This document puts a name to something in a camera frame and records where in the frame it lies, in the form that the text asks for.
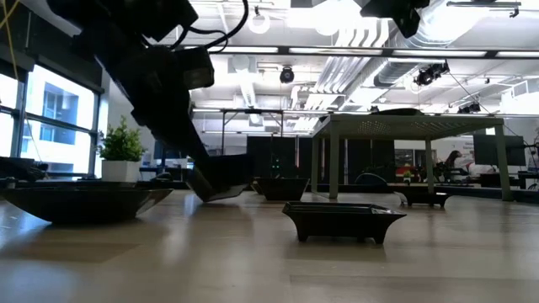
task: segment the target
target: perforated tabletop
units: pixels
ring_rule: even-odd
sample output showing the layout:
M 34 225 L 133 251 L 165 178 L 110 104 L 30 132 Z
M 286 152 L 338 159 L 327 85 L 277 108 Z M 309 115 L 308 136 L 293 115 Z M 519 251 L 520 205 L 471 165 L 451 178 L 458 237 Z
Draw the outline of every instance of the perforated tabletop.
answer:
M 437 140 L 503 124 L 495 117 L 330 114 L 314 136 L 329 137 L 335 127 L 342 139 Z

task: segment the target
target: floor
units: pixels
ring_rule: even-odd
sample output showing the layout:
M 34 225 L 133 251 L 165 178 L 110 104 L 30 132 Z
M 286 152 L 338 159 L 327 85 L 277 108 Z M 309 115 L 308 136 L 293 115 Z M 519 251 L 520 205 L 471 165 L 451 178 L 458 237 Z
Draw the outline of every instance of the floor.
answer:
M 342 201 L 399 208 L 393 194 Z M 305 194 L 304 201 L 323 200 Z M 174 192 L 138 221 L 47 224 L 0 202 L 0 302 L 538 302 L 539 208 L 452 197 L 417 205 L 386 243 L 296 240 L 263 197 Z

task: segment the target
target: computer screen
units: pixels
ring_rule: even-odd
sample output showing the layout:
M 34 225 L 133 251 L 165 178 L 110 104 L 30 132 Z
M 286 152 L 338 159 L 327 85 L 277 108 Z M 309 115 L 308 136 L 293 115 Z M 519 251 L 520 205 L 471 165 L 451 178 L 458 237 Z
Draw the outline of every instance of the computer screen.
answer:
M 165 146 L 165 159 L 181 159 L 181 153 L 174 149 L 169 149 Z M 160 160 L 163 155 L 163 143 L 161 141 L 155 141 L 153 146 L 153 158 Z
M 524 138 L 521 136 L 505 136 L 505 152 L 507 165 L 525 166 L 526 154 L 524 152 Z M 473 153 L 475 163 L 481 165 L 498 165 L 498 149 L 496 136 L 474 135 Z

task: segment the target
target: white table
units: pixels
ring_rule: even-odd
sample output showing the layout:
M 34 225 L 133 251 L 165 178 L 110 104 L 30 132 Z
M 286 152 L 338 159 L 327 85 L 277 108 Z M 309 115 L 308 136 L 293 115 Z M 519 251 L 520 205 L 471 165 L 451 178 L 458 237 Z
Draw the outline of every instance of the white table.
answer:
M 448 136 L 458 136 L 470 131 L 486 128 L 496 129 L 499 176 L 502 199 L 511 201 L 509 171 L 505 150 L 504 120 L 494 117 L 461 116 L 394 116 L 394 115 L 356 115 L 330 114 L 323 122 L 318 122 L 312 136 L 312 177 L 313 192 L 318 187 L 318 157 L 320 139 L 330 139 L 329 153 L 329 195 L 337 199 L 339 194 L 339 140 L 414 140 L 425 141 L 427 155 L 432 155 L 433 140 Z M 429 193 L 434 193 L 433 159 L 427 157 L 427 179 Z

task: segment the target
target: small black planter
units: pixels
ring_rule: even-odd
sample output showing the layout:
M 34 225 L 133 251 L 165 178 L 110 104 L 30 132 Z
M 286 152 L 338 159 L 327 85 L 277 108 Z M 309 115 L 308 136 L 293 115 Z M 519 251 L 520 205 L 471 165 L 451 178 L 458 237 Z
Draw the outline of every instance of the small black planter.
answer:
M 269 201 L 299 201 L 309 183 L 306 178 L 257 178 L 256 181 Z
M 431 207 L 434 207 L 434 205 L 439 205 L 441 208 L 444 208 L 446 206 L 446 200 L 451 197 L 449 194 L 429 194 L 429 193 L 420 193 L 420 192 L 407 192 L 404 190 L 402 192 L 404 196 L 406 196 L 406 200 L 408 201 L 408 206 L 412 206 L 414 204 L 423 204 L 423 205 L 429 205 Z
M 405 216 L 378 205 L 289 202 L 283 213 L 296 224 L 297 238 L 310 236 L 373 238 L 383 244 L 387 228 Z
M 251 189 L 253 189 L 257 194 L 264 194 L 262 192 L 262 189 L 260 188 L 259 183 L 256 180 L 251 182 Z
M 165 199 L 172 189 L 66 187 L 5 189 L 7 201 L 31 215 L 61 224 L 111 223 L 135 218 Z

